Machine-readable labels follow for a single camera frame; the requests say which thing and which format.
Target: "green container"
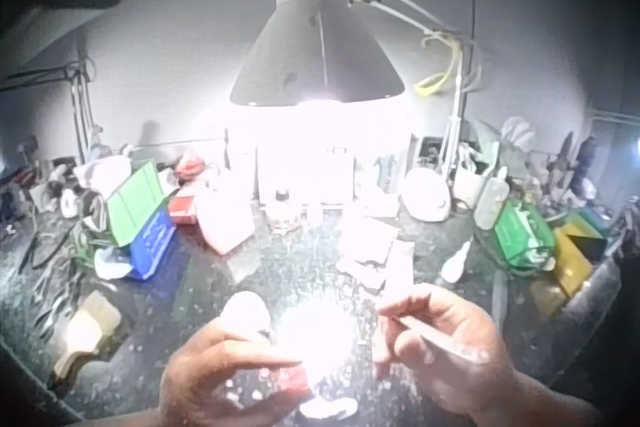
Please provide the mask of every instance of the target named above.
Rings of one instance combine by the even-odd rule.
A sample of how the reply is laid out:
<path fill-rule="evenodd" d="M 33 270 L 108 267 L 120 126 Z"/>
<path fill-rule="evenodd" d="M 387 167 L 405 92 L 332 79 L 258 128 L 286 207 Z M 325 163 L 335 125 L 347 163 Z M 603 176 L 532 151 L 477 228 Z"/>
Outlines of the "green container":
<path fill-rule="evenodd" d="M 517 210 L 527 212 L 529 229 L 523 224 L 523 219 Z M 555 251 L 556 239 L 547 222 L 542 218 L 538 209 L 533 205 L 519 201 L 507 200 L 498 223 L 495 227 L 498 243 L 507 263 L 514 272 L 522 274 L 535 273 Z M 530 247 L 530 240 L 537 241 L 538 247 Z M 537 253 L 538 262 L 533 262 L 531 253 Z"/>
<path fill-rule="evenodd" d="M 109 228 L 118 247 L 129 245 L 164 200 L 153 162 L 129 177 L 107 200 Z"/>

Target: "hand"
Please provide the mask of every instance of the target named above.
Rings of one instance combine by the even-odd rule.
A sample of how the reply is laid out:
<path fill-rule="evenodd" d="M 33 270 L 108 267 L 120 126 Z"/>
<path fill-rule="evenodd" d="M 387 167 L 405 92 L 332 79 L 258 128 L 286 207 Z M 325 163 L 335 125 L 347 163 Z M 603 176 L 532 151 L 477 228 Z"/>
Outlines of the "hand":
<path fill-rule="evenodd" d="M 376 376 L 389 374 L 393 362 L 413 370 L 421 390 L 443 409 L 477 414 L 501 407 L 518 389 L 509 354 L 489 315 L 453 292 L 433 285 L 412 287 L 402 298 L 383 299 L 373 343 Z M 393 317 L 412 315 L 457 342 L 486 354 L 486 364 L 472 364 L 427 344 Z"/>
<path fill-rule="evenodd" d="M 300 364 L 260 334 L 233 332 L 216 319 L 171 356 L 160 387 L 162 427 L 260 427 L 286 417 L 308 392 L 277 392 L 242 410 L 215 390 L 242 369 L 279 369 Z"/>

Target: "blue box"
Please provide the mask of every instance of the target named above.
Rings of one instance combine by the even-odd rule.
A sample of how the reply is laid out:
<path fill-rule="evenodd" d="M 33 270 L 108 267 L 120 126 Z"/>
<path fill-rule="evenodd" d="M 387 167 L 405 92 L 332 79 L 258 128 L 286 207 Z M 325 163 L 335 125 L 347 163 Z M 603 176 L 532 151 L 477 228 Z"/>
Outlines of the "blue box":
<path fill-rule="evenodd" d="M 160 205 L 129 246 L 133 265 L 129 277 L 147 280 L 155 274 L 175 231 L 167 207 Z"/>

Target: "lamp shade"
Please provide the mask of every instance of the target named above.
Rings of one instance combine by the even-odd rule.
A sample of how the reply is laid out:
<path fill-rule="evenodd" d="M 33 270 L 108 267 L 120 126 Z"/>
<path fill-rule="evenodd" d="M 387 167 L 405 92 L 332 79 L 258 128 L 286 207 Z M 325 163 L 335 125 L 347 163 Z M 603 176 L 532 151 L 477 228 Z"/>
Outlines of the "lamp shade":
<path fill-rule="evenodd" d="M 231 92 L 239 105 L 363 102 L 404 84 L 348 0 L 277 0 Z"/>

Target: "yellow cable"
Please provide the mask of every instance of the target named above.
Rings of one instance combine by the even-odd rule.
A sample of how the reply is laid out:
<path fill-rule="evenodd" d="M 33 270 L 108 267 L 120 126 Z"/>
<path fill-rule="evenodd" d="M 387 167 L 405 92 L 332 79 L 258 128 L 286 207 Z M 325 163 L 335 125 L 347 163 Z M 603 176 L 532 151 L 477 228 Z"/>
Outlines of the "yellow cable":
<path fill-rule="evenodd" d="M 430 97 L 431 95 L 442 90 L 444 85 L 453 75 L 456 62 L 460 57 L 460 44 L 456 39 L 447 38 L 446 36 L 443 36 L 441 34 L 436 34 L 434 36 L 429 36 L 422 39 L 422 48 L 426 48 L 427 44 L 432 40 L 439 40 L 449 46 L 449 48 L 451 49 L 451 62 L 446 72 L 439 72 L 437 74 L 431 75 L 415 84 L 414 89 L 423 97 Z"/>

